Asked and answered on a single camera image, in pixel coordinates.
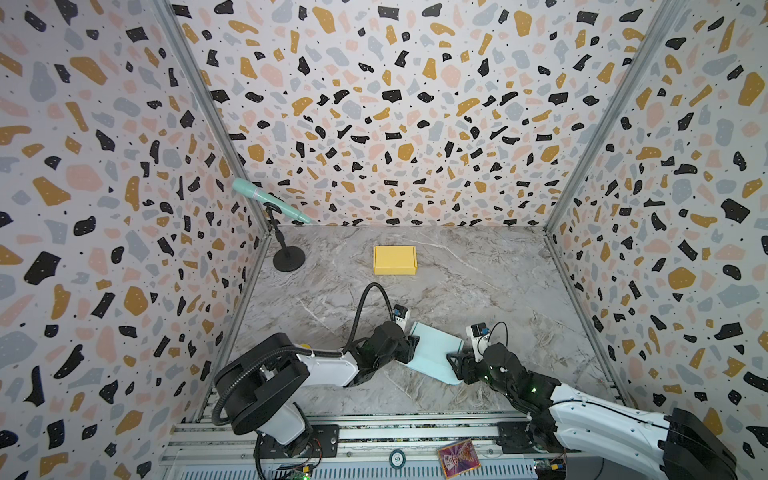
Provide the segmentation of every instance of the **gray marble surface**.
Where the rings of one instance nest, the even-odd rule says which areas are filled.
[[[584,392],[611,397],[594,351],[549,256],[541,228],[500,227],[281,227],[289,245],[302,247],[305,264],[281,273],[272,264],[273,241],[237,334],[231,359],[269,335],[337,349],[349,335],[365,286],[381,283],[392,304],[411,320],[465,341],[465,327],[504,320],[510,351],[523,365]],[[374,276],[373,247],[413,245],[415,276]],[[362,311],[357,337],[387,318],[378,290]],[[505,341],[503,326],[493,342]],[[308,415],[510,410],[480,382],[450,386],[397,362],[362,386],[303,387],[294,396]]]

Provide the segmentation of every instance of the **back wall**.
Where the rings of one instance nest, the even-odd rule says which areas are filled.
[[[181,4],[252,181],[322,224],[415,225],[545,222],[657,7]]]

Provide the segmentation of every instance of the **terrazzo patterned wallpaper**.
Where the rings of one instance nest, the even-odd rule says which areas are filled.
[[[651,0],[174,0],[249,178],[321,224],[536,225]]]
[[[768,455],[768,3],[688,7],[554,238],[633,400],[694,412],[740,477],[757,480]]]
[[[0,478],[144,478],[256,227],[146,5],[0,7]]]

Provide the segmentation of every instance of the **vented metal panel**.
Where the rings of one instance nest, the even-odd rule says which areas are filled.
[[[278,478],[285,471],[275,472],[269,465],[264,466],[264,474],[269,479]],[[257,480],[256,468],[252,465],[189,465],[178,477],[180,480]],[[313,480],[346,480],[358,478],[398,478],[401,480],[442,480],[442,473],[437,460],[410,461],[399,470],[389,466],[388,462],[335,462],[325,461],[316,468]],[[527,458],[483,460],[482,467],[461,475],[459,478],[476,480],[508,480],[518,478],[537,478],[534,461]]]

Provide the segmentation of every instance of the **metal corner post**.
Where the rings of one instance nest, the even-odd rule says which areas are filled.
[[[190,46],[186,40],[184,40],[184,33],[181,31],[181,27],[176,22],[176,15],[170,6],[168,0],[151,0],[151,8],[154,16],[160,23],[160,27],[163,29],[170,49],[176,56],[176,60],[181,66],[181,70],[184,76],[190,83],[192,94],[197,99],[197,103],[200,105],[200,109],[203,111],[203,115],[208,121],[210,130],[213,132],[216,141],[223,150],[224,157],[227,159],[227,163],[230,168],[235,172],[236,176],[244,179],[248,179],[248,176],[243,169],[243,165],[238,160],[237,152],[235,151],[234,144],[230,140],[230,135],[227,133],[227,129],[224,126],[224,122],[221,120],[216,106],[211,100],[210,93],[205,87],[203,77],[200,74],[200,69],[197,67],[197,63],[194,60]],[[250,211],[253,212],[253,217],[259,226],[260,232],[266,236],[269,235],[270,227],[266,223],[266,219],[262,213],[259,204],[246,198]]]
[[[562,221],[565,214],[568,212],[568,208],[571,206],[571,202],[576,197],[578,189],[581,186],[582,181],[586,178],[586,175],[594,165],[594,161],[600,154],[602,145],[607,140],[608,135],[611,133],[614,125],[616,124],[621,112],[627,106],[627,103],[631,99],[635,88],[642,81],[645,73],[653,62],[654,54],[660,45],[664,42],[664,38],[667,33],[672,29],[673,23],[677,20],[683,7],[687,4],[688,0],[664,0],[664,3],[659,8],[659,11],[654,16],[650,23],[650,27],[647,30],[645,39],[643,40],[640,48],[637,50],[637,54],[632,61],[632,65],[627,70],[627,74],[624,81],[621,82],[616,94],[614,95],[611,103],[605,110],[603,117],[598,123],[598,128],[594,133],[589,144],[584,149],[584,154],[581,156],[576,168],[571,173],[568,182],[563,189],[563,193],[560,196],[560,200],[555,205],[552,214],[550,215],[546,227],[545,227],[545,242],[547,248],[552,255],[554,264],[560,273],[560,277],[565,284],[565,289],[568,292],[568,296],[571,298],[571,302],[574,304],[576,313],[581,321],[581,326],[584,328],[584,332],[587,334],[590,344],[595,352],[598,362],[601,368],[605,372],[609,380],[613,382],[616,387],[619,399],[626,405],[630,401],[629,390],[627,386],[621,382],[621,378],[615,371],[613,364],[608,361],[607,354],[603,347],[603,344],[598,337],[598,332],[592,326],[590,317],[584,306],[579,301],[578,293],[576,292],[573,284],[568,276],[565,263],[562,255],[558,253],[552,234],[555,232],[557,225]]]

